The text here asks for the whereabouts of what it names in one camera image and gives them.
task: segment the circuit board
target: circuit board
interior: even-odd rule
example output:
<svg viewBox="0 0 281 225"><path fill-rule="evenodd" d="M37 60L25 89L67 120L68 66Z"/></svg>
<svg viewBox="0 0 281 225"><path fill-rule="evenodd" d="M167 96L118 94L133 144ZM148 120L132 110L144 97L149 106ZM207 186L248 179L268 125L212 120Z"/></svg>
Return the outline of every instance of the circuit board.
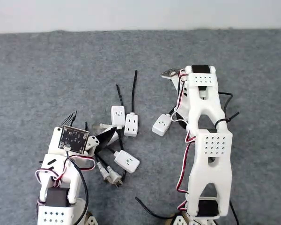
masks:
<svg viewBox="0 0 281 225"><path fill-rule="evenodd" d="M88 131L64 126L59 141L59 148L83 154L88 137Z"/></svg>

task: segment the electrical outlet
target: electrical outlet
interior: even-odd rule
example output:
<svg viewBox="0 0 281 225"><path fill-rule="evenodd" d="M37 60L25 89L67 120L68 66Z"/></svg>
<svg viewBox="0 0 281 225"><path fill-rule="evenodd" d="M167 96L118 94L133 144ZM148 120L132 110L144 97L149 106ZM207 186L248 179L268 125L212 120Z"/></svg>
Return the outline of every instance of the electrical outlet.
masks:
<svg viewBox="0 0 281 225"><path fill-rule="evenodd" d="M87 225L98 225L98 223L96 221L96 218L93 217L93 216L90 216L85 224L87 224Z"/></svg>
<svg viewBox="0 0 281 225"><path fill-rule="evenodd" d="M169 114L161 114L152 127L152 132L163 136L169 129L172 120Z"/></svg>
<svg viewBox="0 0 281 225"><path fill-rule="evenodd" d="M111 107L111 123L116 127L125 126L125 108L122 105L113 105Z"/></svg>
<svg viewBox="0 0 281 225"><path fill-rule="evenodd" d="M121 150L120 152L116 151L114 153L114 156L115 163L121 166L129 173L133 173L140 164L140 161L137 158L133 157L124 150Z"/></svg>
<svg viewBox="0 0 281 225"><path fill-rule="evenodd" d="M139 116L133 112L127 114L125 122L124 135L130 137L136 137L139 126Z"/></svg>

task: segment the power plug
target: power plug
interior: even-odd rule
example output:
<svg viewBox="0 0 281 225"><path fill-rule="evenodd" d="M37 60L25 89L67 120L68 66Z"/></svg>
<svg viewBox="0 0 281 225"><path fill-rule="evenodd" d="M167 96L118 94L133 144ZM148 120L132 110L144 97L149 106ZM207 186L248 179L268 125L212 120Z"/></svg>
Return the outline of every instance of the power plug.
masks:
<svg viewBox="0 0 281 225"><path fill-rule="evenodd" d="M100 170L100 173L103 176L103 180L110 181L111 177L110 177L109 173L107 172L107 170L102 166L102 164L100 162L98 162L97 166L98 166L98 168Z"/></svg>
<svg viewBox="0 0 281 225"><path fill-rule="evenodd" d="M131 112L127 114L125 121L124 135L130 137L136 137L139 126L139 116Z"/></svg>
<svg viewBox="0 0 281 225"><path fill-rule="evenodd" d="M172 120L169 114L161 114L152 127L152 132L163 136L170 127Z"/></svg>
<svg viewBox="0 0 281 225"><path fill-rule="evenodd" d="M138 159L125 152L124 150L121 150L120 152L116 151L113 155L115 156L114 161L116 162L116 164L121 166L129 173L133 173L140 164L140 161Z"/></svg>
<svg viewBox="0 0 281 225"><path fill-rule="evenodd" d="M119 175L117 172L115 172L110 166L108 166L107 171L109 172L109 176L110 176L110 183L114 184L114 185L118 185L118 184L123 184L122 182L122 176Z"/></svg>
<svg viewBox="0 0 281 225"><path fill-rule="evenodd" d="M125 108L122 105L113 105L111 107L111 123L118 128L125 126Z"/></svg>

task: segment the black wire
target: black wire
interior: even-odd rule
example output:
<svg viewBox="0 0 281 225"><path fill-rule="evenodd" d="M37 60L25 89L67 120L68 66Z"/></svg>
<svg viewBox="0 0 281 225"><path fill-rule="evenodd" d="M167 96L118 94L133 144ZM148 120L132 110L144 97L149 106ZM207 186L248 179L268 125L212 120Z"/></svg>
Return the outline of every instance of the black wire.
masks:
<svg viewBox="0 0 281 225"><path fill-rule="evenodd" d="M173 107L170 111L169 111L169 115L172 115L172 113L174 112L174 110L175 110L175 107Z"/></svg>
<svg viewBox="0 0 281 225"><path fill-rule="evenodd" d="M87 123L87 122L84 122L84 129L85 129L86 131L89 131L89 127L88 127L88 123Z"/></svg>
<svg viewBox="0 0 281 225"><path fill-rule="evenodd" d="M70 160L73 164L73 166L75 167L75 169L77 170L77 172L79 173L83 186L84 186L84 191L85 191L85 205L84 205L84 209L80 215L80 217L78 218L78 220L74 223L74 225L78 225L80 223L80 221L82 220L82 218L84 217L84 214L86 213L86 210L88 208L89 205L89 191L88 191L88 187L86 185L85 179L83 177L83 174L79 168L79 166L69 157L69 153L67 152L67 158L68 160Z"/></svg>
<svg viewBox="0 0 281 225"><path fill-rule="evenodd" d="M121 95L121 91L120 91L120 87L118 86L118 84L116 84L116 87L117 87L118 97L120 98L121 105L124 105L122 95Z"/></svg>
<svg viewBox="0 0 281 225"><path fill-rule="evenodd" d="M137 78L137 70L134 73L134 80L132 86L132 95L131 95L131 112L134 112L134 92L135 92L135 85L136 85L136 78Z"/></svg>
<svg viewBox="0 0 281 225"><path fill-rule="evenodd" d="M135 197L135 199L139 202L139 204L145 209L145 211L147 211L147 213L151 214L152 216L159 218L159 219L173 219L176 217L176 215L172 216L172 217L163 217L163 216L159 216L157 214L155 214L153 211L151 211L142 201L141 199L139 199L138 197Z"/></svg>
<svg viewBox="0 0 281 225"><path fill-rule="evenodd" d="M196 220L194 220L197 224L200 224L198 221L196 221ZM202 224L200 224L200 225L202 225Z"/></svg>
<svg viewBox="0 0 281 225"><path fill-rule="evenodd" d="M114 153L116 153L116 151L115 150L113 150L112 148L110 148L110 147L106 147L110 152L112 152L112 154L114 154Z"/></svg>
<svg viewBox="0 0 281 225"><path fill-rule="evenodd" d="M120 148L121 148L121 150L124 151L124 146L123 146L123 141L122 141L122 134L121 134L121 130L120 129L117 129L117 134L118 134L118 141L119 141L119 144L120 144ZM125 177L126 177L126 170L123 169L122 181L125 180Z"/></svg>
<svg viewBox="0 0 281 225"><path fill-rule="evenodd" d="M219 91L219 94L221 94L221 95L230 95L230 97L228 98L228 100L226 101L226 103L224 105L224 113L226 115L226 109L227 109L227 106L228 106L229 102L233 98L233 94L232 93L228 93L228 92L220 92L220 91Z"/></svg>
<svg viewBox="0 0 281 225"><path fill-rule="evenodd" d="M235 212L235 210L234 210L234 208L233 208L233 205L232 205L232 201L231 201L231 200L229 201L229 205L230 205L231 210L232 210L232 212L233 212L233 215L234 215L234 218L235 218L236 224L237 224L237 225L239 225L239 221L238 221L238 218L237 218L236 212Z"/></svg>
<svg viewBox="0 0 281 225"><path fill-rule="evenodd" d="M229 117L229 118L223 118L223 119L219 119L217 122L215 122L214 127L216 128L216 126L218 125L219 122L222 121L226 121L227 123L229 123L231 120L233 120L237 115L239 114L239 112L235 113L233 116Z"/></svg>
<svg viewBox="0 0 281 225"><path fill-rule="evenodd" d="M117 129L117 134L118 134L118 142L120 144L120 148L121 148L121 150L124 150L121 129Z"/></svg>
<svg viewBox="0 0 281 225"><path fill-rule="evenodd" d="M99 159L99 160L101 161L101 163L102 163L104 166L108 167L108 164L105 162L104 159L102 159L102 158L98 155L98 153L95 154L95 158L96 158L97 161L98 161L98 159Z"/></svg>

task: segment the white robot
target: white robot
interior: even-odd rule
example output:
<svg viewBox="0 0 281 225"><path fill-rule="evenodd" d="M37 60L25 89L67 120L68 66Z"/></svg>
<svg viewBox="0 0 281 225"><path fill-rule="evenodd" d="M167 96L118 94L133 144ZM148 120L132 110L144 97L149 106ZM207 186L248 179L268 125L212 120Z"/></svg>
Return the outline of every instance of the white robot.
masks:
<svg viewBox="0 0 281 225"><path fill-rule="evenodd" d="M178 121L186 128L186 150L183 157L181 175L177 191L185 193L185 201L178 206L184 211L184 218L178 217L173 224L215 225L215 219L226 216L229 209L232 170L230 153L232 133L227 122L237 116L226 118L221 108L215 68L208 65L187 66L184 69L170 69L162 74L171 79L178 93L176 106L169 114L162 114L153 125L152 131L160 136L169 128L171 122ZM214 124L211 129L199 129L201 115L207 115ZM195 144L195 157L188 180L188 190L181 190L180 184L185 173L187 153ZM201 197L207 184L213 183L217 197Z"/></svg>

